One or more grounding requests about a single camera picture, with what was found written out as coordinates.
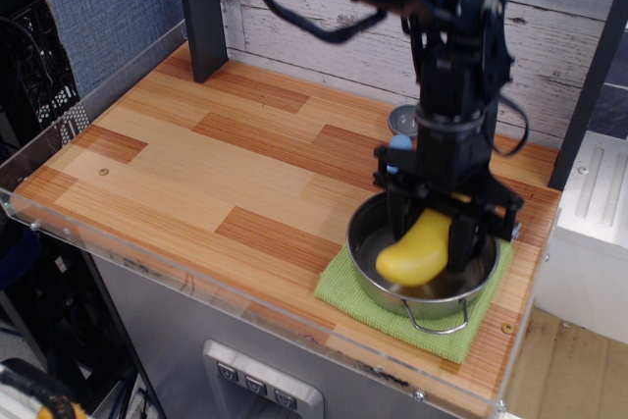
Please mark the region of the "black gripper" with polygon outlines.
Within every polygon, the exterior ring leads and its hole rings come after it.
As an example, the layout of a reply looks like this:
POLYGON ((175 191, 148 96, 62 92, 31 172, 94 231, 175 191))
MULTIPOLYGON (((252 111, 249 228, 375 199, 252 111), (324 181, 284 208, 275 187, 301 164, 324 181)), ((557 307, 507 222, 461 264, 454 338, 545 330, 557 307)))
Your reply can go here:
POLYGON ((453 217, 446 269, 462 273, 481 251, 484 235, 517 238, 523 199, 490 170, 496 115, 458 123, 417 115, 415 121, 415 151, 387 144, 375 148, 374 184, 386 192, 395 241, 406 235, 425 208, 453 217))

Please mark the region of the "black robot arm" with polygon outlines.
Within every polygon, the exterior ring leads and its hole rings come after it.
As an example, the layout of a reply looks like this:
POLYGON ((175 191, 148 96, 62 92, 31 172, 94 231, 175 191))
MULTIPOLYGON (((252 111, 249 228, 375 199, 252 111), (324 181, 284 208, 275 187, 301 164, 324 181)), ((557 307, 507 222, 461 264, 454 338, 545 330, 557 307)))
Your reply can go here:
POLYGON ((514 237, 522 199, 490 172, 501 90, 511 79, 505 0, 354 0, 400 17, 420 86, 410 150, 376 149, 374 179, 404 236, 425 208, 448 215, 447 269, 464 271, 487 236, 514 237))

